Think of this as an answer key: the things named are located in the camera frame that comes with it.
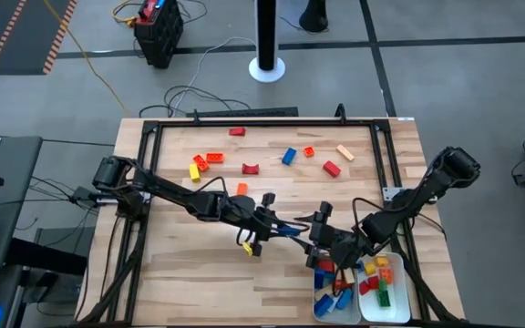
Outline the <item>black power strip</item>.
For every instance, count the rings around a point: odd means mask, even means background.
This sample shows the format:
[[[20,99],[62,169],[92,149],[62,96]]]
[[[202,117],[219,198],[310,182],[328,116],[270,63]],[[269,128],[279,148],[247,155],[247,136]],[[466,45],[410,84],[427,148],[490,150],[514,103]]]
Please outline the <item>black power strip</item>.
[[[298,117],[298,107],[287,108],[255,108],[255,109],[234,109],[223,111],[198,111],[194,110],[187,113],[187,118],[251,118],[251,117]]]

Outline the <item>white plastic bin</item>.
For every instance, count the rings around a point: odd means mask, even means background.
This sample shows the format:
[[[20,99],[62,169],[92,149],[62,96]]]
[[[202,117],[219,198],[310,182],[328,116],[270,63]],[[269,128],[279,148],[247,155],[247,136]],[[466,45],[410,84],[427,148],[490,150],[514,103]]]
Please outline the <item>white plastic bin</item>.
[[[386,256],[389,264],[386,267],[378,267],[375,263],[376,256]],[[359,310],[362,316],[362,322],[371,323],[407,323],[411,318],[411,310],[407,295],[407,282],[405,276],[404,262],[401,256],[394,252],[379,252],[375,257],[365,255],[358,261],[361,263],[360,268],[356,270],[357,283],[367,281],[370,276],[365,274],[364,266],[366,262],[372,262],[376,266],[376,273],[379,277],[380,268],[391,268],[394,270],[394,283],[387,286],[391,306],[382,308],[378,305],[376,292],[371,290],[365,295],[358,293],[357,300]]]
[[[331,308],[328,310],[328,313],[326,313],[325,315],[321,317],[316,317],[314,315],[314,318],[317,321],[322,322],[322,323],[334,323],[334,324],[356,324],[361,321],[361,313],[360,313],[359,305],[357,302],[358,283],[357,283],[357,279],[356,279],[357,275],[355,271],[354,271],[354,275],[355,275],[355,285],[351,288],[353,290],[352,299],[344,310],[338,310],[335,308],[335,305],[338,301],[339,295],[342,292],[342,290],[335,291],[333,288],[333,283],[336,280],[345,281],[343,274],[341,272],[337,273],[336,267],[335,267],[334,273],[329,273],[329,272],[325,273],[324,287],[330,286],[332,288],[332,293],[330,295],[334,299],[334,303],[331,306]],[[313,313],[314,313],[314,303],[315,303],[315,299],[313,298]]]

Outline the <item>dark grey desk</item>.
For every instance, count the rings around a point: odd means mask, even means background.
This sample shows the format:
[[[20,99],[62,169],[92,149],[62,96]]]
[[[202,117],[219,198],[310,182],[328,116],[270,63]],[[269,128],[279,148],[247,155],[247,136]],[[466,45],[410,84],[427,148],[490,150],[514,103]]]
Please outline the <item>dark grey desk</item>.
[[[29,182],[32,178],[43,139],[14,137],[0,140],[0,267],[13,238]]]

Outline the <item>black and red battery box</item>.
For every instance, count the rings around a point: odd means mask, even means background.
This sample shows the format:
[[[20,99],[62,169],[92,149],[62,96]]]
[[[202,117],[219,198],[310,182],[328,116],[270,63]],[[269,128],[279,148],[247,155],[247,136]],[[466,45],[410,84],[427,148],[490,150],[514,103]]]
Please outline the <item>black and red battery box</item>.
[[[177,0],[144,0],[134,25],[147,63],[166,69],[183,33],[183,19]]]

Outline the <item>black metal table frame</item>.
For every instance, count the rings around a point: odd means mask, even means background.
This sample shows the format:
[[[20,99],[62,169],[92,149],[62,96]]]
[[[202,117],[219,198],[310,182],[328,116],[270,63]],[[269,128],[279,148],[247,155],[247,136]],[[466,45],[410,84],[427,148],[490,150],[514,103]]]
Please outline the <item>black metal table frame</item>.
[[[246,128],[243,137],[229,135],[236,127]],[[338,145],[355,159],[340,155]],[[306,147],[314,149],[310,158]],[[290,166],[282,163],[288,148],[296,149]],[[235,191],[246,183],[256,200],[272,192],[284,220],[327,201],[341,229],[381,204],[382,188],[415,187],[427,168],[411,118],[127,118],[114,152],[189,189],[197,188],[193,157],[223,153],[224,162],[201,178],[206,188]],[[323,170],[327,160],[341,169],[337,178]],[[243,163],[258,164],[259,174],[244,175]],[[314,275],[303,250],[277,238],[252,257],[236,234],[159,199],[149,205],[146,228],[102,208],[77,328],[314,324]]]

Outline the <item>black power supply box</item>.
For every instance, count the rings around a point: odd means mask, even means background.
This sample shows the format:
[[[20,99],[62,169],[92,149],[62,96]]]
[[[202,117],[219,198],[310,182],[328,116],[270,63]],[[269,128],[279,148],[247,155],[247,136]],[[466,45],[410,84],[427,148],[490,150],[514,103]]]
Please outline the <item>black power supply box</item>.
[[[77,187],[69,199],[76,204],[87,207],[99,207],[118,203],[110,194],[88,190],[84,187]]]

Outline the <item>black conical floor object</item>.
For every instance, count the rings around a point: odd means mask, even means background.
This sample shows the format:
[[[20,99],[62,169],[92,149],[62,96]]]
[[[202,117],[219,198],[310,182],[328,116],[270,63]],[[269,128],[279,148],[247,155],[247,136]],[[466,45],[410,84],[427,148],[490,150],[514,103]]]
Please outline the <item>black conical floor object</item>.
[[[328,28],[326,0],[308,0],[300,15],[299,26],[310,33],[325,32]]]

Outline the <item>black mat with striped edge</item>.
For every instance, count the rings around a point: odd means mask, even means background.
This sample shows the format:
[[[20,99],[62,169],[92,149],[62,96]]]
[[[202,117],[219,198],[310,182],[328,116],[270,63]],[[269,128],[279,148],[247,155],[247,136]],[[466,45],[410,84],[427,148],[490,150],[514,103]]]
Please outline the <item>black mat with striped edge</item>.
[[[0,76],[47,75],[78,0],[0,0]]]

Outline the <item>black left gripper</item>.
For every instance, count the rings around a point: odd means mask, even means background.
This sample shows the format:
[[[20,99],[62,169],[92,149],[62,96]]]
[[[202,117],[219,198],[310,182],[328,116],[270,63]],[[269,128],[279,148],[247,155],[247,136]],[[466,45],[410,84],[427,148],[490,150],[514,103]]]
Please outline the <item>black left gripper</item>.
[[[262,196],[262,205],[257,206],[248,196],[231,196],[224,205],[224,221],[239,229],[249,231],[252,241],[246,241],[253,250],[253,256],[260,256],[263,250],[262,241],[272,238],[284,238],[300,242],[298,236],[273,232],[277,227],[290,227],[293,229],[309,229],[307,224],[299,221],[288,221],[276,218],[270,206],[274,203],[275,194],[265,193]]]

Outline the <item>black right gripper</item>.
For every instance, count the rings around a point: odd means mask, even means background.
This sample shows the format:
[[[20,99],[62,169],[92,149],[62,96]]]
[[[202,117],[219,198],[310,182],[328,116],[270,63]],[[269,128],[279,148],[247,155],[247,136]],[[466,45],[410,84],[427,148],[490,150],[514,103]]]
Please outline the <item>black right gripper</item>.
[[[327,223],[333,206],[322,201],[319,210],[309,216],[296,217],[295,221],[312,223],[309,240],[312,244],[298,238],[299,244],[307,255],[306,266],[317,268],[321,251],[326,251],[338,269],[354,268],[362,255],[363,240],[353,231],[337,229]]]

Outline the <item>black pole with white base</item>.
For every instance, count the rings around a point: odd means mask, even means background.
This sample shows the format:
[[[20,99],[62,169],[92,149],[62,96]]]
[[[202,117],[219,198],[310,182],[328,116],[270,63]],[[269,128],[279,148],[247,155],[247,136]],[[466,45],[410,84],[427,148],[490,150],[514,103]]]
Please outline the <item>black pole with white base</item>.
[[[254,0],[256,56],[249,64],[251,77],[261,83],[280,80],[286,70],[278,57],[277,0]]]

